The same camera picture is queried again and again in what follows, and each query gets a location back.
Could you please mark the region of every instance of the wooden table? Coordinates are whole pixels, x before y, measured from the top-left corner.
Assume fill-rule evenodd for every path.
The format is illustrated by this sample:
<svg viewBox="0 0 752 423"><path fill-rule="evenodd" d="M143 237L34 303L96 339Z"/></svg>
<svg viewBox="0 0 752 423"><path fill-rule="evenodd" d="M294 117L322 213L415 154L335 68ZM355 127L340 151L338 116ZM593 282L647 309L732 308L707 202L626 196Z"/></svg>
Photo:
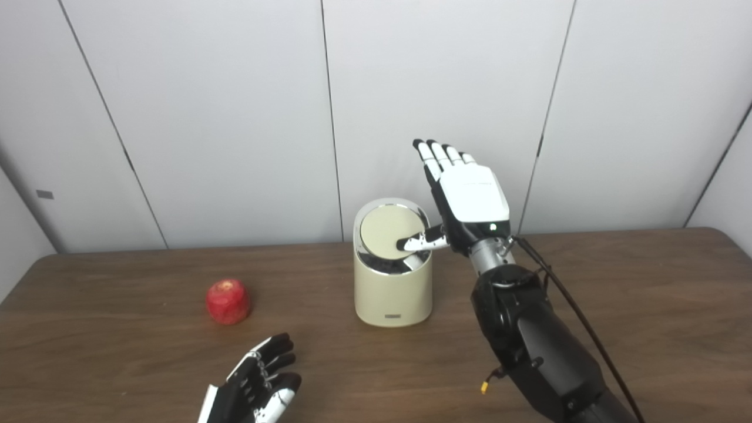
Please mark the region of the wooden table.
<svg viewBox="0 0 752 423"><path fill-rule="evenodd" d="M649 422L752 421L752 260L725 235L529 240L578 299ZM195 421L208 383L221 383L258 341L287 331L303 385L282 423L545 421L509 380L479 392L496 361L469 302L475 278L466 259L436 254L428 321L380 329L355 315L350 249L46 257L0 306L0 420ZM243 280L255 302L252 317L233 327L204 309L209 284L226 277Z"/></svg>

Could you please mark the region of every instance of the robotic finger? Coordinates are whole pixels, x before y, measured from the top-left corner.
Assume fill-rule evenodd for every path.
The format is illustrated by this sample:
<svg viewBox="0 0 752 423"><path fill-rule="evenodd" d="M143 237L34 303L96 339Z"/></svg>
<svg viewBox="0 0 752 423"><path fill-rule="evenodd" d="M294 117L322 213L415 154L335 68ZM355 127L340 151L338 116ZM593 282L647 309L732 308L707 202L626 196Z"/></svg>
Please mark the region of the robotic finger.
<svg viewBox="0 0 752 423"><path fill-rule="evenodd" d="M232 372L227 376L227 380L230 379L233 373L248 359L253 358L258 362L270 363L277 356L285 354L293 350L294 344L290 340L290 335L287 333L280 333L279 335L271 336L265 339L260 344L253 347L232 369Z"/></svg>
<svg viewBox="0 0 752 423"><path fill-rule="evenodd" d="M462 161L464 161L464 162L465 162L465 164L469 164L469 165L471 165L471 164L472 164L472 165L477 165L477 163L475 162L475 159L474 159L474 158L473 158L473 156L471 156L470 154L467 154L467 153L460 153L459 155L460 155L460 156L462 156Z"/></svg>
<svg viewBox="0 0 752 423"><path fill-rule="evenodd" d="M295 360L296 357L294 354L280 355L266 364L266 372L268 374L276 373L277 370L281 369L282 367L289 366L290 364L295 363Z"/></svg>
<svg viewBox="0 0 752 423"><path fill-rule="evenodd" d="M413 147L418 150L420 159L423 161L423 167L426 170L426 177L428 178L428 182L433 186L433 184L438 182L438 179L441 177L441 168L438 166L436 156L433 155L431 147L423 142L422 139L414 140Z"/></svg>
<svg viewBox="0 0 752 423"><path fill-rule="evenodd" d="M397 240L397 249L400 251L438 250L448 246L449 241L444 234L443 225L436 225L424 232L418 232L408 238Z"/></svg>
<svg viewBox="0 0 752 423"><path fill-rule="evenodd" d="M456 148L449 144L444 144L442 147L444 147L444 150L447 152L447 156L449 157L449 160L452 161L453 166L461 166L465 164Z"/></svg>
<svg viewBox="0 0 752 423"><path fill-rule="evenodd" d="M449 160L449 157L447 156L447 153L444 151L444 148L441 146L441 144L437 143L436 141L430 139L426 141L431 147L431 150L433 151L433 155L436 157L436 160L438 161L438 165L441 166L441 170L446 172L449 168L452 167L452 161Z"/></svg>

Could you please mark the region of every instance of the trash can lid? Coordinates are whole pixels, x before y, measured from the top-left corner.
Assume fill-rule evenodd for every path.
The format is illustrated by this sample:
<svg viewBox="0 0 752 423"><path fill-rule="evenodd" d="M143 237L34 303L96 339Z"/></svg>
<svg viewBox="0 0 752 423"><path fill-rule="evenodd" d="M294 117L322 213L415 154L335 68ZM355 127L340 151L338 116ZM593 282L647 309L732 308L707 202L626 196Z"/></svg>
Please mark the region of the trash can lid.
<svg viewBox="0 0 752 423"><path fill-rule="evenodd" d="M389 204L374 208L365 216L360 226L360 237L364 246L373 255L397 260L412 254L409 251L398 250L397 240L425 229L420 217L412 210Z"/></svg>

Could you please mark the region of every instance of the apple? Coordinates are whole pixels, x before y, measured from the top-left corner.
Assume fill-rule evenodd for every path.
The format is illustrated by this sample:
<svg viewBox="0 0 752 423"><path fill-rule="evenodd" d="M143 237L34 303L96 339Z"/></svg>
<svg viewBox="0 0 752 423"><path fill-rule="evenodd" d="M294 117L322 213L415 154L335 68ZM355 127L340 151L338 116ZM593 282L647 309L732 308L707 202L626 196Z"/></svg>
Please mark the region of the apple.
<svg viewBox="0 0 752 423"><path fill-rule="evenodd" d="M250 297L237 279L222 279L206 293L206 309L221 324L236 324L250 312Z"/></svg>

